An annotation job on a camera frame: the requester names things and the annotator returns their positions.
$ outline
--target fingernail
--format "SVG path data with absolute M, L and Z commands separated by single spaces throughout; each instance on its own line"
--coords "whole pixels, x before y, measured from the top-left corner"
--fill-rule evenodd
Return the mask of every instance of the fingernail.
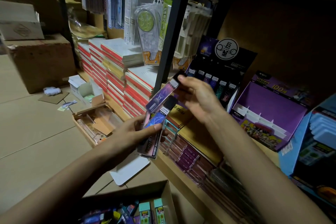
M 161 124 L 155 124 L 154 125 L 155 130 L 160 130 L 162 128 Z

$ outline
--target hand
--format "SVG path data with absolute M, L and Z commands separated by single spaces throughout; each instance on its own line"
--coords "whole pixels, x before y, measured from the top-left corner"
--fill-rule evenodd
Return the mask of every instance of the hand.
M 220 114 L 225 112 L 209 84 L 194 77 L 183 75 L 179 75 L 178 79 L 191 94 L 181 94 L 181 91 L 177 94 L 182 95 L 185 106 L 202 124 L 206 125 L 213 122 L 213 120 L 218 119 Z
M 125 121 L 110 137 L 95 147 L 94 150 L 100 156 L 104 156 L 107 162 L 106 171 L 122 162 L 143 139 L 162 129 L 162 124 L 155 124 L 141 130 L 144 118 L 145 115 L 141 115 Z

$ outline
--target person's right hand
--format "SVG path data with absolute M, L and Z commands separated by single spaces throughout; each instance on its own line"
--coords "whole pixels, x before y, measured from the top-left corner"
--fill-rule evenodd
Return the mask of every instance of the person's right hand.
M 225 112 L 209 84 L 183 75 L 179 75 L 178 79 L 191 93 L 184 96 L 185 106 L 202 124 L 213 122 Z

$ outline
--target green package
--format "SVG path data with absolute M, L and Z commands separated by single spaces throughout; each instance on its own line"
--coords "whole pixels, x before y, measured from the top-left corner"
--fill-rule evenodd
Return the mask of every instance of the green package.
M 154 207 L 156 211 L 157 224 L 166 224 L 165 213 L 163 212 L 163 204 L 161 198 L 154 200 Z
M 159 51 L 162 51 L 163 43 L 165 41 L 165 36 L 166 36 L 166 31 L 167 31 L 167 26 L 168 26 L 168 19 L 169 19 L 172 3 L 173 3 L 173 0 L 163 0 L 163 9 L 162 9 L 162 14 L 161 14 L 161 28 L 160 28 L 159 45 L 158 45 Z
M 140 224 L 151 224 L 151 205 L 149 202 L 139 204 Z

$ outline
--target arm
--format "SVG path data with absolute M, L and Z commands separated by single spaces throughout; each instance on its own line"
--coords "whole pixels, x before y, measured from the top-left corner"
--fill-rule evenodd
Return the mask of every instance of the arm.
M 157 133 L 161 124 L 141 131 L 144 115 L 127 120 L 94 149 L 54 175 L 38 189 L 0 216 L 0 223 L 38 224 L 57 222 L 108 170 L 124 160 L 142 139 Z
M 267 223 L 331 223 L 223 109 L 208 84 L 179 80 L 192 92 L 185 105 L 206 126 Z

